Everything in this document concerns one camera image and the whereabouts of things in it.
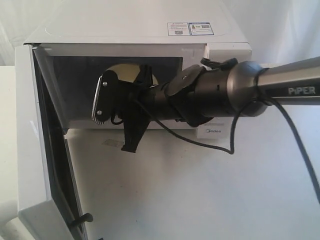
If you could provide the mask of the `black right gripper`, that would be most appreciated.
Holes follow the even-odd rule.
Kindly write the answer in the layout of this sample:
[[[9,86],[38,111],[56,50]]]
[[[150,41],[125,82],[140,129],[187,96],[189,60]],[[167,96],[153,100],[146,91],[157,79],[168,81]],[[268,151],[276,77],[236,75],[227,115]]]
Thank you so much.
[[[139,66],[140,72],[134,83],[118,80],[117,96],[110,117],[113,125],[124,125],[124,145],[121,150],[135,153],[150,124],[150,118],[136,103],[139,95],[153,85],[152,67],[147,64]]]

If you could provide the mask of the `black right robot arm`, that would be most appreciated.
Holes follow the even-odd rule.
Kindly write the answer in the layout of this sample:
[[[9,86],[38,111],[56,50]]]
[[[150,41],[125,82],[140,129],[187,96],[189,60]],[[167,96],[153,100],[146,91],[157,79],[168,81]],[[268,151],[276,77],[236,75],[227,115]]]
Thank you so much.
[[[229,60],[217,68],[193,65],[166,83],[149,66],[112,67],[118,81],[115,113],[124,126],[123,151],[134,153],[150,122],[185,122],[195,128],[215,117],[256,117],[270,105],[318,105],[318,57],[264,68]]]

